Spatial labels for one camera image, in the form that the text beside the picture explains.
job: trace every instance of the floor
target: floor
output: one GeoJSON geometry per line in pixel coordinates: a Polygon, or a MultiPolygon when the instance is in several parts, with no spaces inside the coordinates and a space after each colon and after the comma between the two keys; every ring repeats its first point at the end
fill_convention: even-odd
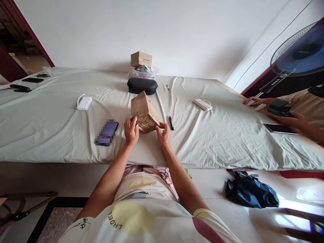
{"type": "MultiPolygon", "coordinates": [[[[95,164],[0,162],[0,195],[8,192],[57,191],[59,196],[88,197],[107,167],[95,164]]],[[[189,172],[210,209],[242,242],[303,242],[283,235],[281,227],[308,230],[309,223],[282,214],[282,208],[324,215],[324,181],[319,179],[285,179],[277,172],[254,172],[259,175],[261,182],[278,193],[280,207],[252,209],[225,199],[224,186],[230,179],[226,170],[190,169],[189,172]]],[[[2,243],[26,242],[44,208],[13,225],[2,243]]]]}
{"type": "Polygon", "coordinates": [[[42,71],[43,66],[50,66],[46,58],[42,55],[18,55],[16,57],[25,66],[25,68],[30,70],[32,73],[42,71]]]}

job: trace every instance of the plastic box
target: plastic box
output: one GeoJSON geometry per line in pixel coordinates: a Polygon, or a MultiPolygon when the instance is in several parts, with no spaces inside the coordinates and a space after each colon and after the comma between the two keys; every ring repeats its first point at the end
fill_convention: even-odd
{"type": "Polygon", "coordinates": [[[129,71],[128,77],[130,78],[135,75],[136,78],[155,79],[155,76],[158,73],[159,69],[157,67],[153,67],[153,71],[154,73],[139,72],[136,71],[134,67],[132,67],[129,71]]]}

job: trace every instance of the smartphone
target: smartphone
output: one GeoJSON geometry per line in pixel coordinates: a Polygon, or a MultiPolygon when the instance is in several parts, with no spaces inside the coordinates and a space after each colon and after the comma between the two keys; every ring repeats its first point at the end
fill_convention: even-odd
{"type": "Polygon", "coordinates": [[[40,83],[43,81],[43,79],[38,79],[38,78],[26,78],[23,79],[22,81],[24,82],[30,82],[30,83],[40,83]]]}
{"type": "Polygon", "coordinates": [[[109,146],[113,141],[118,124],[116,121],[108,121],[97,137],[96,145],[109,146]]]}
{"type": "Polygon", "coordinates": [[[277,125],[277,124],[264,124],[270,132],[273,133],[286,133],[286,134],[298,134],[288,126],[277,125]]]}

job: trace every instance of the printed shirt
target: printed shirt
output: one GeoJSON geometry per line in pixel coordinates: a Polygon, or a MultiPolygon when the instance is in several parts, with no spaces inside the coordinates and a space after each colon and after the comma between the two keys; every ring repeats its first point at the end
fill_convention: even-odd
{"type": "Polygon", "coordinates": [[[191,215],[155,174],[124,177],[114,203],[96,218],[70,225],[58,243],[101,242],[218,242],[240,240],[213,212],[198,209],[191,215]]]}

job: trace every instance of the cardboard box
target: cardboard box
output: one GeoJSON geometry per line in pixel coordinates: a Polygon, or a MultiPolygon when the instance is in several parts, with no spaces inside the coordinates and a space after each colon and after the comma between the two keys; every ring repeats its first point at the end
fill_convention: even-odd
{"type": "Polygon", "coordinates": [[[131,66],[137,68],[146,65],[152,67],[152,56],[144,52],[136,52],[131,55],[131,66]]]}
{"type": "Polygon", "coordinates": [[[131,114],[133,117],[138,117],[136,123],[138,128],[144,133],[155,130],[156,125],[161,126],[156,109],[152,101],[145,94],[145,91],[132,99],[131,114]]]}

